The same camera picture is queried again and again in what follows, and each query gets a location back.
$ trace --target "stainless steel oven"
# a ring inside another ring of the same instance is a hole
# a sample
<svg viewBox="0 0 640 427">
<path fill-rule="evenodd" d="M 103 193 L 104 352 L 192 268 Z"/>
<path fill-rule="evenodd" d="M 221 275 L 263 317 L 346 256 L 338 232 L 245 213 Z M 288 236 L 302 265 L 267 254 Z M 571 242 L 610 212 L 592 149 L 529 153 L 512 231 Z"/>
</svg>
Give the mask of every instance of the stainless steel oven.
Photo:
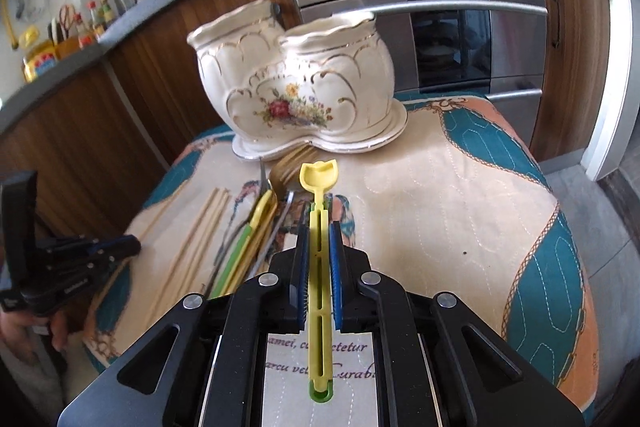
<svg viewBox="0 0 640 427">
<path fill-rule="evenodd" d="M 545 0 L 297 2 L 304 22 L 351 10 L 376 13 L 396 91 L 483 93 L 530 143 L 545 67 Z"/>
</svg>

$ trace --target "saucer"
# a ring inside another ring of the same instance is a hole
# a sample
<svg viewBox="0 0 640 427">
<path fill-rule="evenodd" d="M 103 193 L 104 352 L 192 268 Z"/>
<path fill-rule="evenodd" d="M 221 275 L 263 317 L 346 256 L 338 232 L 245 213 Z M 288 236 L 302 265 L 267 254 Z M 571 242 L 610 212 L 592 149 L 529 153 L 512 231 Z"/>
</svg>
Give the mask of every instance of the saucer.
<svg viewBox="0 0 640 427">
<path fill-rule="evenodd" d="M 282 145 L 278 145 L 271 150 L 258 153 L 247 147 L 245 140 L 236 134 L 232 142 L 232 149 L 236 156 L 244 160 L 262 159 L 264 161 L 277 159 L 303 143 L 308 143 L 327 152 L 353 154 L 369 152 L 392 142 L 404 131 L 408 118 L 404 104 L 399 100 L 393 99 L 391 101 L 390 114 L 391 118 L 389 119 L 388 125 L 380 133 L 366 140 L 357 142 L 333 143 L 319 136 L 300 136 Z"/>
</svg>

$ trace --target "yellow plastic spoon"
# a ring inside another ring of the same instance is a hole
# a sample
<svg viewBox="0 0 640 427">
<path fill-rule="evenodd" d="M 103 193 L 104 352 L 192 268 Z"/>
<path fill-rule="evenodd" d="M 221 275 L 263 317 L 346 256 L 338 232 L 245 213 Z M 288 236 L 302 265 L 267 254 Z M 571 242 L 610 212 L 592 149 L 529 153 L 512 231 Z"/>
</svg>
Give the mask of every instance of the yellow plastic spoon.
<svg viewBox="0 0 640 427">
<path fill-rule="evenodd" d="M 314 195 L 309 215 L 309 280 L 306 316 L 309 331 L 309 396 L 322 403 L 334 395 L 332 354 L 331 275 L 329 268 L 329 212 L 324 194 L 338 181 L 338 164 L 302 164 L 300 184 Z"/>
<path fill-rule="evenodd" d="M 324 210 L 324 193 L 338 181 L 338 162 L 303 163 L 300 168 L 300 184 L 314 195 L 314 210 Z"/>
</svg>

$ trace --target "flower pattern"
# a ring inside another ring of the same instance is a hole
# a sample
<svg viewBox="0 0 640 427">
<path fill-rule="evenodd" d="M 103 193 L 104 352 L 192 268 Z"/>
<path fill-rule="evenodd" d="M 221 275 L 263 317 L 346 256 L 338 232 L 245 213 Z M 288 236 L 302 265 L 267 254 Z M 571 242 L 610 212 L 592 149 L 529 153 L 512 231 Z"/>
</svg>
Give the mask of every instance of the flower pattern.
<svg viewBox="0 0 640 427">
<path fill-rule="evenodd" d="M 314 96 L 300 96 L 298 84 L 287 84 L 285 92 L 271 89 L 273 100 L 260 98 L 264 110 L 254 111 L 269 127 L 277 121 L 294 126 L 316 126 L 326 128 L 327 122 L 334 119 L 331 107 L 324 107 Z"/>
</svg>

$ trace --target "human hand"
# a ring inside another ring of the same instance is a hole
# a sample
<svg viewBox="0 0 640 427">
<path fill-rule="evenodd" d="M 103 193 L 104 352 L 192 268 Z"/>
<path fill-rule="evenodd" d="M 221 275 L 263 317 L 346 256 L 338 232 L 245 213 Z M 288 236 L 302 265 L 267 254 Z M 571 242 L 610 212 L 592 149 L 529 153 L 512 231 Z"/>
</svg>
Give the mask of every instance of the human hand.
<svg viewBox="0 0 640 427">
<path fill-rule="evenodd" d="M 47 324 L 51 329 L 51 345 L 56 351 L 62 351 L 68 337 L 66 315 L 62 310 L 52 317 L 36 317 L 29 311 L 8 313 L 0 309 L 0 339 L 19 360 L 26 363 L 36 360 L 27 328 Z"/>
</svg>

